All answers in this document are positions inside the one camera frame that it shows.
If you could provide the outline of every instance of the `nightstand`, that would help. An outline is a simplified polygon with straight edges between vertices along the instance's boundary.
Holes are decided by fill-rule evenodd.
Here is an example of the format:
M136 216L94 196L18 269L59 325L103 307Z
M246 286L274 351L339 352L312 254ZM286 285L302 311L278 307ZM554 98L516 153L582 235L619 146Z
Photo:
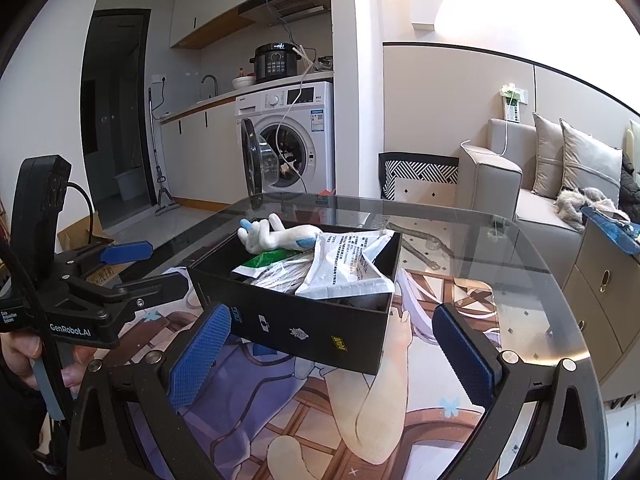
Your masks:
M591 208L562 291L587 343L603 400L640 391L640 246Z

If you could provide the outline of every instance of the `gray pillow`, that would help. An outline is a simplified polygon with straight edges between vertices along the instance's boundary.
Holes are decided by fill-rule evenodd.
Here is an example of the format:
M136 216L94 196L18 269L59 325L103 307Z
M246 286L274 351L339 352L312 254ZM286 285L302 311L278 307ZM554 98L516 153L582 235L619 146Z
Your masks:
M562 187L597 187L618 206L622 150L572 128L560 119L564 135Z
M562 187L564 139L560 124L533 114L538 147L536 149L536 181L533 192L546 198L556 198Z

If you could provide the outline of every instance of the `geometric black and white pattern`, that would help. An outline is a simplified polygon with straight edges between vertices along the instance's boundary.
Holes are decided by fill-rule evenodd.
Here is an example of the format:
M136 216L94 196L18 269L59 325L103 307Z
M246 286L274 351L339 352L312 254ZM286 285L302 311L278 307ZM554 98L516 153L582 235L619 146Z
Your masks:
M383 169L380 179L382 196L387 200L395 199L396 178L440 184L458 183L458 160L453 157L421 153L381 153L380 164L380 169Z

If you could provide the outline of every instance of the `cabinet handle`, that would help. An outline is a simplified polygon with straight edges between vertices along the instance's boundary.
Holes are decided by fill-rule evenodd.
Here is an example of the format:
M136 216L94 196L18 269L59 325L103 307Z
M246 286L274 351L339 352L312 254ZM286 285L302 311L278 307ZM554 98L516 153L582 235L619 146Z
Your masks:
M602 275L602 283L600 283L601 292L604 292L605 290L607 290L607 285L609 285L610 278L611 278L611 273L608 270L605 270L604 274Z

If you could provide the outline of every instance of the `sofa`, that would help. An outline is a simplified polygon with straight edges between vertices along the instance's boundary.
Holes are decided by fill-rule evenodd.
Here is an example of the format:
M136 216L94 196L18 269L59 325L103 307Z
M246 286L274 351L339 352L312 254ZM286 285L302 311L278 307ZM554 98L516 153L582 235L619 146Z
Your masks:
M538 250L560 286L580 248L582 234L556 215L554 200L533 194L536 176L536 129L509 123L504 156L505 121L490 119L489 149L460 150L456 207L501 216L517 223Z

